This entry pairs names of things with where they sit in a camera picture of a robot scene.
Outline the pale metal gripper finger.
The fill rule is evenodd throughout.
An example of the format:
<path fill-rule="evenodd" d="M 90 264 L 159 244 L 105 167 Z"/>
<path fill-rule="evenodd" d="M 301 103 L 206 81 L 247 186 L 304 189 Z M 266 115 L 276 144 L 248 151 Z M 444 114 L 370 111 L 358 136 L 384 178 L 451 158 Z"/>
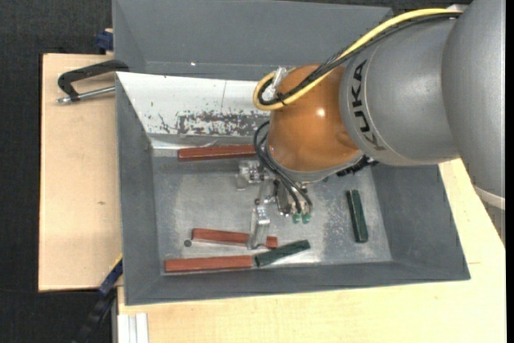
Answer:
<path fill-rule="evenodd" d="M 235 177 L 237 190 L 245 190 L 249 185 L 259 184 L 263 180 L 263 167 L 259 161 L 239 162 L 239 171 Z"/>
<path fill-rule="evenodd" d="M 251 228 L 248 238 L 248 248 L 254 250 L 264 246 L 267 242 L 267 235 L 271 220 L 265 206 L 257 206 L 251 212 Z"/>

